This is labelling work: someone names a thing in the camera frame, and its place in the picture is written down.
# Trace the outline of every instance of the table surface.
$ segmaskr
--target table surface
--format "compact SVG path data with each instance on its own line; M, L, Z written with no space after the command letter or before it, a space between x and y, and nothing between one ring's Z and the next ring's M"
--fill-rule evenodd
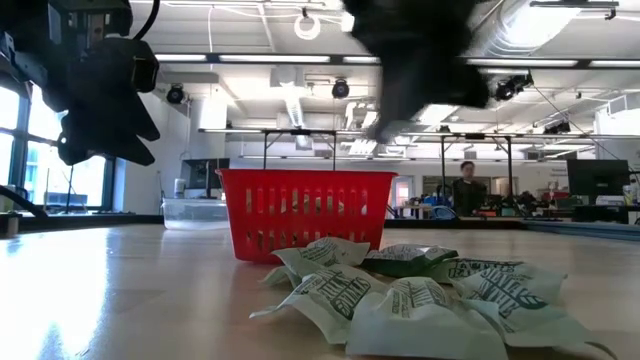
M383 245L396 243L567 272L561 306L620 359L640 354L640 244L526 231L385 231ZM290 292L258 284L271 268L236 261L226 231L140 225L1 240L0 359L346 358L293 309L248 319ZM588 351L519 349L510 359L606 359Z

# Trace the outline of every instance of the person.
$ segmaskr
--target person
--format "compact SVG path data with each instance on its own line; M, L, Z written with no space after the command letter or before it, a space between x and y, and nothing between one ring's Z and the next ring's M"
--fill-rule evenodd
M458 216L474 215L487 195L487 187L473 180L475 169L472 161L463 162L460 165L462 178L453 182L453 209Z

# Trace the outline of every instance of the storage bin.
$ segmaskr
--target storage bin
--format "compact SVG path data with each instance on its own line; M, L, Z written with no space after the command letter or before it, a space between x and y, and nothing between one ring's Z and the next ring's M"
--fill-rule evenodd
M227 204L210 199L164 199L164 226L169 230L218 230L229 227Z

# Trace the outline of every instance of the red basket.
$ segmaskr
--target red basket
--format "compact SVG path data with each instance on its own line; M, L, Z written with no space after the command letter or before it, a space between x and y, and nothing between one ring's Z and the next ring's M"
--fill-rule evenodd
M239 260L278 263L273 250L325 236L380 246L394 173L220 171Z

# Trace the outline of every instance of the pile of snack bags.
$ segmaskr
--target pile of snack bags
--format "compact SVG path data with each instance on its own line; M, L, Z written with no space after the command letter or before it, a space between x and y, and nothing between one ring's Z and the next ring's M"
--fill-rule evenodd
M263 283L291 282L280 305L293 307L347 355L506 360L511 347L586 343L613 359L558 300L566 274L524 262L459 258L452 249L324 238L306 248L273 252L284 266ZM377 275L397 278L387 284ZM452 285L445 291L441 284Z

